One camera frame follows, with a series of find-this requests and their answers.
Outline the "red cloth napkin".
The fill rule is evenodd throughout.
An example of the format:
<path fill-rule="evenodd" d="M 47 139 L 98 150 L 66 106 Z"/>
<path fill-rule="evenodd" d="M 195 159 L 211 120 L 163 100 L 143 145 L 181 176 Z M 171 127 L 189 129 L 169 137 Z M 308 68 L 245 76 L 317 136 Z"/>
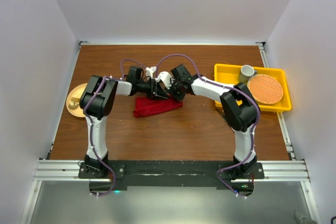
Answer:
<path fill-rule="evenodd" d="M 133 115 L 136 118 L 154 116 L 169 112 L 183 106 L 183 102 L 175 101 L 172 98 L 165 100 L 152 100 L 147 97 L 138 97 L 135 99 L 135 110 Z"/>

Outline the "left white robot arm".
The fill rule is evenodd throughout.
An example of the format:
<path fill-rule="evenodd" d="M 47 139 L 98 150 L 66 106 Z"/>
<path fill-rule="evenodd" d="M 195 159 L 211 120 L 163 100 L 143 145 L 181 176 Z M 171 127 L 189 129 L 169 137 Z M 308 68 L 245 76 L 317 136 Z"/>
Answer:
<path fill-rule="evenodd" d="M 143 93 L 150 100 L 164 101 L 169 98 L 156 82 L 156 67 L 131 66 L 126 79 L 93 75 L 80 98 L 80 108 L 88 126 L 88 149 L 84 161 L 97 178 L 108 174 L 108 150 L 106 146 L 106 124 L 116 95 L 133 96 Z"/>

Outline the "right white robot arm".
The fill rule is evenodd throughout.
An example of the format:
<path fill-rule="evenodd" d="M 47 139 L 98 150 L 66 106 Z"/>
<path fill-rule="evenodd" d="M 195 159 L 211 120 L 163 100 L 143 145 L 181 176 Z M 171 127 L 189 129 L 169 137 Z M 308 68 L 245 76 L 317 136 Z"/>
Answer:
<path fill-rule="evenodd" d="M 184 65 L 171 70 L 168 91 L 174 98 L 186 94 L 203 96 L 222 104 L 222 117 L 235 134 L 234 173 L 246 178 L 253 171 L 250 162 L 255 159 L 255 128 L 260 120 L 260 108 L 247 85 L 223 84 L 200 74 L 191 75 Z"/>

